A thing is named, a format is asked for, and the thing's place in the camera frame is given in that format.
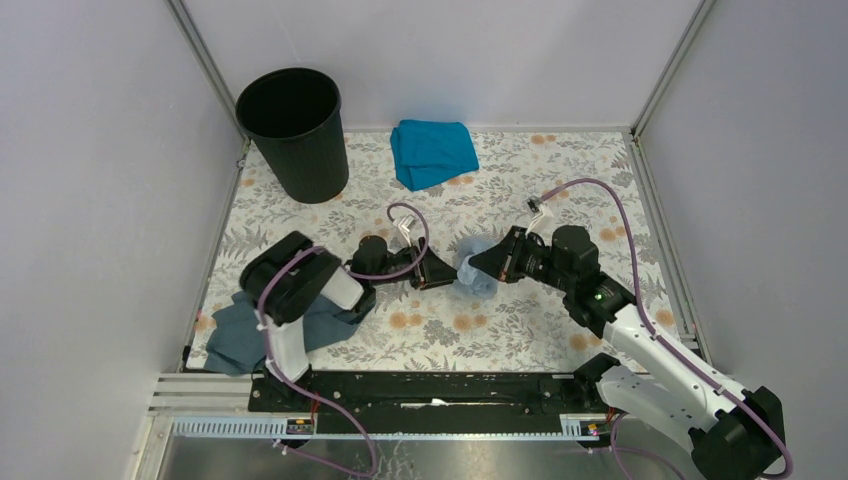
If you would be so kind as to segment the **light blue plastic trash bag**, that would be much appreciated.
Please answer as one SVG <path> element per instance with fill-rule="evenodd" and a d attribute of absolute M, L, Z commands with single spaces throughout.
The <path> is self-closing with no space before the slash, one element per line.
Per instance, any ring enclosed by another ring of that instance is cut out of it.
<path fill-rule="evenodd" d="M 473 297 L 480 300 L 489 300 L 495 297 L 498 282 L 481 270 L 470 265 L 470 258 L 493 247 L 495 243 L 490 239 L 471 236 L 462 238 L 457 244 L 454 255 L 454 268 L 457 279 L 453 283 L 454 289 L 461 295 Z"/>

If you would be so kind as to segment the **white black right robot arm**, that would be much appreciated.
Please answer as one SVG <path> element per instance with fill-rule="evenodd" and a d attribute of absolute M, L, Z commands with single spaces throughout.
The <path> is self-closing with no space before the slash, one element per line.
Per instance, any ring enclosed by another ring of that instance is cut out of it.
<path fill-rule="evenodd" d="M 561 291 L 576 323 L 649 372 L 644 380 L 610 356 L 596 356 L 573 386 L 583 410 L 608 405 L 635 416 L 686 450 L 706 479 L 765 478 L 780 458 L 785 431 L 776 395 L 745 388 L 668 336 L 626 287 L 602 271 L 585 228 L 561 226 L 545 244 L 514 226 L 468 262 L 504 283 L 531 278 Z"/>

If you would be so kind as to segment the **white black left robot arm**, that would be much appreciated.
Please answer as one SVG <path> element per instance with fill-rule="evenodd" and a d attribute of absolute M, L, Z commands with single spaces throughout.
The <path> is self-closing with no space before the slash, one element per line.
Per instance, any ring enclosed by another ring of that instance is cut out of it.
<path fill-rule="evenodd" d="M 425 238 L 390 251 L 366 236 L 342 261 L 295 231 L 244 269 L 240 286 L 252 303 L 276 379 L 272 398 L 288 411 L 309 401 L 309 352 L 349 339 L 377 304 L 377 287 L 406 283 L 415 290 L 447 286 L 457 271 L 431 251 Z"/>

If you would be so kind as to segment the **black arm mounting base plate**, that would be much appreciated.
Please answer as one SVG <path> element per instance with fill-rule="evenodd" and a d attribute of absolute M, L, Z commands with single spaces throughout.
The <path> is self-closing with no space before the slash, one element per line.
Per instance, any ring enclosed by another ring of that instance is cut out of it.
<path fill-rule="evenodd" d="M 551 373 L 309 371 L 295 387 L 252 381 L 251 413 L 303 414 L 320 434 L 560 434 L 562 419 L 598 429 L 622 415 L 587 379 Z"/>

